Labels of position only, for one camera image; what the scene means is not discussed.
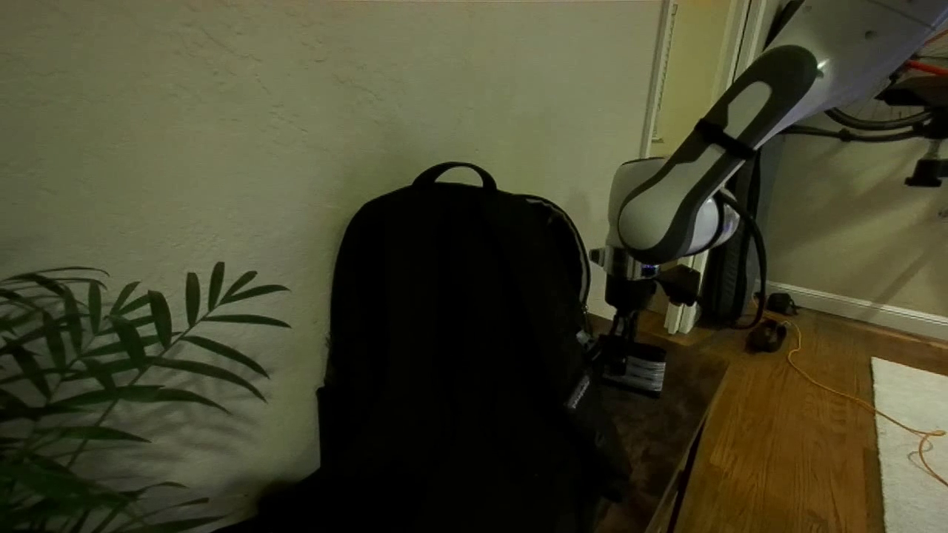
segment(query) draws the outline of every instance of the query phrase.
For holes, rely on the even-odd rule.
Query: backpack top handle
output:
[[[432,187],[450,168],[471,168],[481,175],[487,193],[499,193],[499,181],[487,168],[465,162],[465,159],[438,162],[438,166],[422,171],[413,187]]]

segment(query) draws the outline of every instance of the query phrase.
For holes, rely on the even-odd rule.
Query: baseboard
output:
[[[791,294],[801,309],[813,309],[820,313],[837,313],[859,322],[874,322],[874,325],[899,328],[906,335],[948,341],[948,318],[940,318],[940,313],[923,313],[911,309],[850,298],[850,295],[823,294],[823,289],[798,286],[798,283],[767,283],[767,286],[771,294]]]

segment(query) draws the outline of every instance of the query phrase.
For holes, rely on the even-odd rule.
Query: robotic arm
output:
[[[726,242],[729,177],[785,127],[893,75],[945,17],[948,0],[806,0],[669,159],[617,171],[612,249],[665,264]]]

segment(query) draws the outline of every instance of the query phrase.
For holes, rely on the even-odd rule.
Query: white wall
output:
[[[318,466],[332,261],[361,202],[429,162],[478,159],[601,242],[612,175],[640,144],[659,11],[6,0],[0,272],[95,264],[182,294],[188,269],[222,257],[289,283],[269,310],[293,331],[234,331],[277,371],[243,437],[222,448],[192,421],[157,434],[176,460],[161,477],[237,506]],[[172,448],[197,432],[203,448]]]
[[[945,328],[948,189],[903,187],[926,150],[923,138],[844,144],[789,135],[764,215],[773,282],[804,286],[837,313],[912,331],[943,318]],[[933,318],[912,325],[893,310]]]

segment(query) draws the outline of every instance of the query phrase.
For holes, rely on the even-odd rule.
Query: palm plant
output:
[[[220,341],[220,325],[284,328],[277,318],[241,310],[281,289],[256,272],[229,282],[225,264],[215,264],[206,283],[188,272],[185,310],[172,313],[169,298],[139,282],[109,298],[108,276],[90,267],[0,279],[0,531],[152,533],[212,525],[206,514],[182,519],[182,506],[198,501],[177,501],[176,519],[142,510],[145,494],[176,482],[109,486],[81,460],[149,443],[115,423],[118,406],[229,411],[197,387],[161,378],[169,372],[265,400],[256,378],[268,371]]]

